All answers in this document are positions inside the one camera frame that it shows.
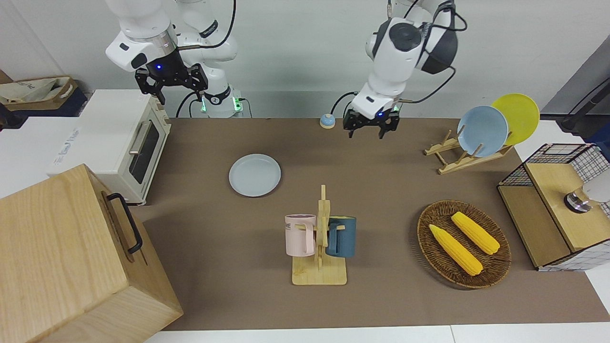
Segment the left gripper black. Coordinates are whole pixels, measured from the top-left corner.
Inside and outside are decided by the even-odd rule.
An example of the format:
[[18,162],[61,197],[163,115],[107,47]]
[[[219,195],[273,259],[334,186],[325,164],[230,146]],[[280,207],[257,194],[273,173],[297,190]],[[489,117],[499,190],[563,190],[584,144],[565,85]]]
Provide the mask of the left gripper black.
[[383,139],[387,130],[396,130],[399,124],[399,114],[397,111],[380,111],[372,119],[355,111],[348,109],[344,116],[344,130],[348,130],[348,138],[352,139],[355,130],[365,126],[379,127],[379,139]]

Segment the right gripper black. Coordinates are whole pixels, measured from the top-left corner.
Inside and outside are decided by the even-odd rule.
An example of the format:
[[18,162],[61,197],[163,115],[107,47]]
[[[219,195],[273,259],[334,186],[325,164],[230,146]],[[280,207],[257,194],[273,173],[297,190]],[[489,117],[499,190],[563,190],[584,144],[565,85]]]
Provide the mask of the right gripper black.
[[163,87],[182,86],[196,91],[197,98],[202,100],[209,86],[201,64],[185,65],[178,50],[138,68],[135,80],[143,93],[154,93],[162,106],[166,103]]

